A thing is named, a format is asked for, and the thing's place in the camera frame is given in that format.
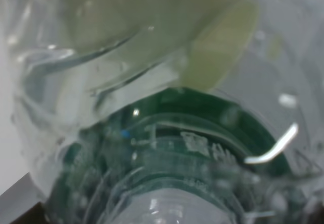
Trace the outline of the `clear bottle green label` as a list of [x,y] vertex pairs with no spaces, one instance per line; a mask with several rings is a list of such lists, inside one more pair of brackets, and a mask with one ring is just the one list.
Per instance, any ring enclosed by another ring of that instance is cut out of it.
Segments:
[[81,61],[56,0],[1,0],[15,124],[49,223],[323,223],[323,0],[252,0],[206,91],[172,63]]

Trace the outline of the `pale yellow plastic cup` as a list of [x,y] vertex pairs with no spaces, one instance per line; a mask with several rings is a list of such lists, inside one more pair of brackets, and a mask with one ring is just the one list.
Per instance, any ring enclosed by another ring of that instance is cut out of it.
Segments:
[[95,90],[169,60],[181,86],[206,91],[237,63],[259,18],[252,0],[56,0],[56,9],[60,47],[123,66]]

